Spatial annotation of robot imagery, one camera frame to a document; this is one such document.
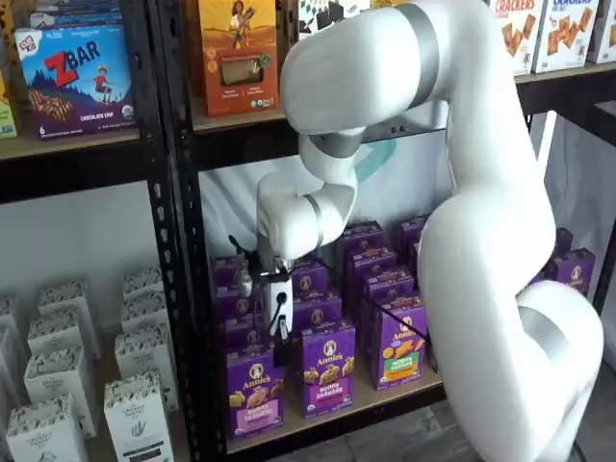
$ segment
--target gray floor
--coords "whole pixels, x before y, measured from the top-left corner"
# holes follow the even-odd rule
[[[577,441],[588,462],[616,460],[616,374],[603,366]],[[481,462],[446,401],[271,462]],[[569,462],[579,462],[573,455]]]

